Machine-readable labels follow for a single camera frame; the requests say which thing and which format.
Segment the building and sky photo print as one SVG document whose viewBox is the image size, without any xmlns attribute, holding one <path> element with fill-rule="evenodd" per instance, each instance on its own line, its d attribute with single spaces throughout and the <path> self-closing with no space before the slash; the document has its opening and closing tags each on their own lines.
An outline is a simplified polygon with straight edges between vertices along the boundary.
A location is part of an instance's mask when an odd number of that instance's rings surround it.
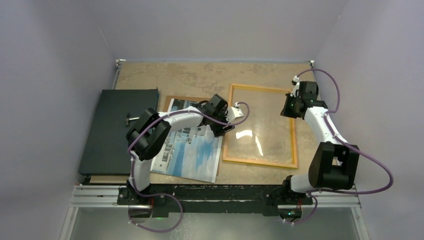
<svg viewBox="0 0 424 240">
<path fill-rule="evenodd" d="M 223 137 L 210 127 L 186 127 L 168 134 L 161 151 L 152 160 L 154 173 L 215 183 Z"/>
</svg>

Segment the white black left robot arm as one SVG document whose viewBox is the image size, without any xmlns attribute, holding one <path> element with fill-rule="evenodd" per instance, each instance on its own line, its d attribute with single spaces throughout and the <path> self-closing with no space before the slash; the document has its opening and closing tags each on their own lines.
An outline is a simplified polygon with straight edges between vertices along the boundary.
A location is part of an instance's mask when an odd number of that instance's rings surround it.
<svg viewBox="0 0 424 240">
<path fill-rule="evenodd" d="M 169 134 L 186 128 L 207 127 L 214 138 L 219 138 L 246 121 L 249 114 L 240 109 L 240 103 L 230 106 L 218 94 L 174 111 L 146 109 L 126 134 L 130 156 L 127 180 L 130 199 L 138 205 L 148 201 L 152 161 L 161 152 Z"/>
</svg>

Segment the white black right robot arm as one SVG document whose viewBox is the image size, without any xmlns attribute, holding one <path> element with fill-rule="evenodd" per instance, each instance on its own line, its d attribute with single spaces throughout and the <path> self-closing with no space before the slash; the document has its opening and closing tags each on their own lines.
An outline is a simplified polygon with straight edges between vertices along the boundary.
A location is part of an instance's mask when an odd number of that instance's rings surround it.
<svg viewBox="0 0 424 240">
<path fill-rule="evenodd" d="M 293 80 L 293 90 L 286 95 L 281 116 L 304 120 L 318 142 L 308 172 L 289 176 L 280 196 L 288 204 L 301 194 L 314 190 L 350 190 L 354 185 L 359 154 L 344 146 L 344 138 L 334 129 L 327 104 L 319 99 L 316 82 Z"/>
</svg>

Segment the small black hammer tool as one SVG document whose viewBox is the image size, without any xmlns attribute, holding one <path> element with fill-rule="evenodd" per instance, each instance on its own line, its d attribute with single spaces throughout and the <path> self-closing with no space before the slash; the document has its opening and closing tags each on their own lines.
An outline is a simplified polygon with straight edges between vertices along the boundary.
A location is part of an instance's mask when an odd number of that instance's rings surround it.
<svg viewBox="0 0 424 240">
<path fill-rule="evenodd" d="M 139 117 L 131 117 L 131 114 L 127 113 L 125 120 L 124 120 L 125 127 L 128 128 L 130 126 L 130 122 L 137 121 L 138 119 L 139 119 Z"/>
</svg>

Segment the dark blue flat box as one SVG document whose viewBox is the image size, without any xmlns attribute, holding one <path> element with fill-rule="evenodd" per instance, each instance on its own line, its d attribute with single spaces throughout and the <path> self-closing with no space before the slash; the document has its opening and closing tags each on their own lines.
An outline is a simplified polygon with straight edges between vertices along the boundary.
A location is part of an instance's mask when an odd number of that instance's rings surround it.
<svg viewBox="0 0 424 240">
<path fill-rule="evenodd" d="M 104 89 L 99 97 L 78 173 L 83 176 L 129 175 L 130 156 L 125 127 L 128 113 L 139 117 L 158 107 L 158 89 Z"/>
</svg>

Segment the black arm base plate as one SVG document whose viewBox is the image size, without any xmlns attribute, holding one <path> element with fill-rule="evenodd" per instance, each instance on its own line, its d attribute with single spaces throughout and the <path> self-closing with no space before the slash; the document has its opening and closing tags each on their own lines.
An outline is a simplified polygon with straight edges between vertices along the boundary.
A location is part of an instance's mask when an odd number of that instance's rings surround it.
<svg viewBox="0 0 424 240">
<path fill-rule="evenodd" d="M 148 196 L 127 186 L 118 189 L 118 205 L 151 207 L 154 218 L 170 213 L 262 214 L 265 217 L 289 216 L 298 204 L 310 207 L 313 200 L 304 193 L 292 192 L 283 184 L 165 184 L 152 183 Z"/>
</svg>

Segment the aluminium profile rail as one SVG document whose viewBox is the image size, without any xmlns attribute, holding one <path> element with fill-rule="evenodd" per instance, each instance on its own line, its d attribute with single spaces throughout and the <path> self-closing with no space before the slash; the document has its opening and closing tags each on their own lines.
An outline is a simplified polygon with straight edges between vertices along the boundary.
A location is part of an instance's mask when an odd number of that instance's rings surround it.
<svg viewBox="0 0 424 240">
<path fill-rule="evenodd" d="M 314 193 L 319 208 L 361 207 L 360 199 L 355 195 L 338 193 Z M 119 187 L 114 185 L 77 185 L 72 191 L 69 206 L 75 208 L 129 208 L 129 205 L 117 203 Z"/>
</svg>

